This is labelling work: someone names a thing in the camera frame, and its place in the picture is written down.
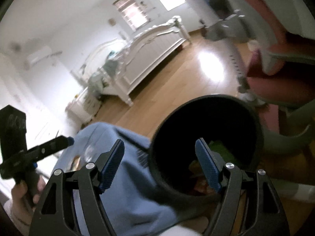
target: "white nightstand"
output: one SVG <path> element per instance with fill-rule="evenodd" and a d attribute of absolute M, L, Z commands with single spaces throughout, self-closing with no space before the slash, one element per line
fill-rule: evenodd
<path fill-rule="evenodd" d="M 85 88 L 77 98 L 68 104 L 66 111 L 73 112 L 83 123 L 88 123 L 100 109 L 101 102 Z"/>

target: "bed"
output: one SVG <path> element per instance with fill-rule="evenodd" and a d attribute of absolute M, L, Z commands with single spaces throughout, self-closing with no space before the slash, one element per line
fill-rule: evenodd
<path fill-rule="evenodd" d="M 129 106 L 129 93 L 171 52 L 190 41 L 179 16 L 153 26 L 130 42 L 114 39 L 90 53 L 77 74 L 91 91 L 117 95 Z"/>

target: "ceiling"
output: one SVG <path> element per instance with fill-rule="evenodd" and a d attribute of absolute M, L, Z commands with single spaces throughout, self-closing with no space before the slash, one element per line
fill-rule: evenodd
<path fill-rule="evenodd" d="M 49 36 L 102 0 L 14 0 L 0 23 L 0 45 Z"/>

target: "black trash can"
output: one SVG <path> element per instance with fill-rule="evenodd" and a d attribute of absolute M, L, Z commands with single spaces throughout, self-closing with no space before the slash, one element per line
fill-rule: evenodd
<path fill-rule="evenodd" d="M 192 196 L 196 179 L 190 163 L 197 160 L 195 142 L 220 140 L 242 162 L 241 169 L 253 171 L 263 148 L 259 117 L 243 101 L 227 95 L 193 99 L 172 112 L 155 132 L 149 149 L 149 169 L 155 181 L 171 198 L 179 201 L 215 200 L 216 196 Z"/>

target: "silver bolt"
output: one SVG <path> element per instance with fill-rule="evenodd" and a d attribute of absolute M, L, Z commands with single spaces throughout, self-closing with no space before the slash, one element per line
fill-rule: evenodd
<path fill-rule="evenodd" d="M 61 174 L 61 172 L 62 172 L 61 169 L 56 169 L 56 170 L 54 171 L 54 175 L 55 175 L 55 176 L 59 176 L 59 175 Z"/>
<path fill-rule="evenodd" d="M 259 169 L 258 173 L 261 174 L 262 176 L 266 174 L 266 171 L 264 171 L 263 169 Z"/>
<path fill-rule="evenodd" d="M 232 162 L 228 162 L 228 163 L 226 163 L 226 165 L 225 165 L 228 169 L 232 169 L 232 168 L 234 168 L 234 164 L 232 163 Z"/>
<path fill-rule="evenodd" d="M 95 164 L 93 162 L 90 162 L 88 163 L 86 166 L 85 166 L 88 170 L 92 169 L 95 167 Z"/>

